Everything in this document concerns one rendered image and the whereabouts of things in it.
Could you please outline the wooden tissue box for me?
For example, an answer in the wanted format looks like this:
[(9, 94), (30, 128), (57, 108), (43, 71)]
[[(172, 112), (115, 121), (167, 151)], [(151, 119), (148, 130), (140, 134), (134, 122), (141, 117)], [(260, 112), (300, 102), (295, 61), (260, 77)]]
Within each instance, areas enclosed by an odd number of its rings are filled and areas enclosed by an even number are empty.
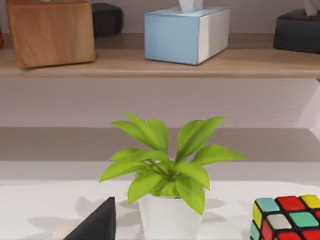
[(88, 0), (5, 0), (15, 58), (23, 69), (96, 60)]

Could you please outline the black tissue box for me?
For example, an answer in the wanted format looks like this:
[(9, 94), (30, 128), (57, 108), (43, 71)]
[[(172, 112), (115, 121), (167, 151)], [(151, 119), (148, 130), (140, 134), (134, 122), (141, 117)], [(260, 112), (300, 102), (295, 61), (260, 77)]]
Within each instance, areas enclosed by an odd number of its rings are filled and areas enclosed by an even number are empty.
[(320, 55), (320, 0), (303, 0), (304, 7), (279, 16), (273, 47)]

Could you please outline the blue and white tissue box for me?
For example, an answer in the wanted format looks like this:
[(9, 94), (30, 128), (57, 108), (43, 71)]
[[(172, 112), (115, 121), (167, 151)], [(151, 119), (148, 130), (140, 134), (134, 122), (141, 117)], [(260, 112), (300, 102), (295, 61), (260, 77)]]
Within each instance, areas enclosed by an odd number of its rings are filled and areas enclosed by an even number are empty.
[(147, 60), (197, 66), (229, 44), (231, 10), (203, 7), (204, 0), (178, 0), (174, 8), (144, 15)]

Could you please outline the multicoloured puzzle cube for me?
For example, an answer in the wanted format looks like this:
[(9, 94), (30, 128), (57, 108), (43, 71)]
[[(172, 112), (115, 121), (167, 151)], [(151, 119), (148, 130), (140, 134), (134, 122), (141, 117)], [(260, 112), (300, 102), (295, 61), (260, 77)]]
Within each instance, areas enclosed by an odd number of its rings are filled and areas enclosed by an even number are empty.
[(307, 194), (256, 199), (249, 240), (320, 240), (320, 198)]

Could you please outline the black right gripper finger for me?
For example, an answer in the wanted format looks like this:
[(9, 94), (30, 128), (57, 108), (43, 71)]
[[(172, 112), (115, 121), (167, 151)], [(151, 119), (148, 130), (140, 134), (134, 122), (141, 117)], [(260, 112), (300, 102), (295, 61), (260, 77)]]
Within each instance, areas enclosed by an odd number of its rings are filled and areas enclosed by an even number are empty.
[(109, 197), (63, 240), (116, 240), (116, 198)]

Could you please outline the dark rounded box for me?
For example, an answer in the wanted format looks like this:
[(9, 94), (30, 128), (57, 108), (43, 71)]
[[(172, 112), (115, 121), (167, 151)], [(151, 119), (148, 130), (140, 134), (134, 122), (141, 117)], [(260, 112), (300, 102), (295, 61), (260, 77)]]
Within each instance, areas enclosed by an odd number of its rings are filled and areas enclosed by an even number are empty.
[(119, 35), (124, 27), (124, 12), (108, 3), (92, 3), (93, 30), (95, 38)]

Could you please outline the wooden shelf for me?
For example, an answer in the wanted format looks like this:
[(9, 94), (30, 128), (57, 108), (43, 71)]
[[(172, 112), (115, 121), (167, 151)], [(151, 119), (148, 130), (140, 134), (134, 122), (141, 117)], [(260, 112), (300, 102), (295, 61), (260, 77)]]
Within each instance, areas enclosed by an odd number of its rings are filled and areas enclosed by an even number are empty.
[(277, 50), (270, 33), (231, 33), (227, 50), (198, 66), (146, 60), (144, 35), (124, 33), (98, 39), (94, 63), (23, 70), (11, 36), (0, 49), (1, 78), (223, 78), (316, 79), (320, 54)]

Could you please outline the green plant in white pot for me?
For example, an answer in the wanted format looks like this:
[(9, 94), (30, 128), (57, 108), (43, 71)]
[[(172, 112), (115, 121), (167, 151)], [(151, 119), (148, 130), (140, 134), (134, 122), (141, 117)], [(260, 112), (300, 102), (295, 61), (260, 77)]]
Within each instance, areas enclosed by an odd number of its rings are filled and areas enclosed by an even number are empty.
[(143, 120), (127, 113), (128, 120), (113, 125), (144, 148), (126, 148), (111, 157), (100, 181), (134, 174), (127, 191), (128, 204), (138, 203), (145, 240), (198, 240), (211, 180), (207, 165), (245, 159), (221, 145), (207, 144), (222, 116), (186, 123), (170, 157), (170, 133), (159, 119)]

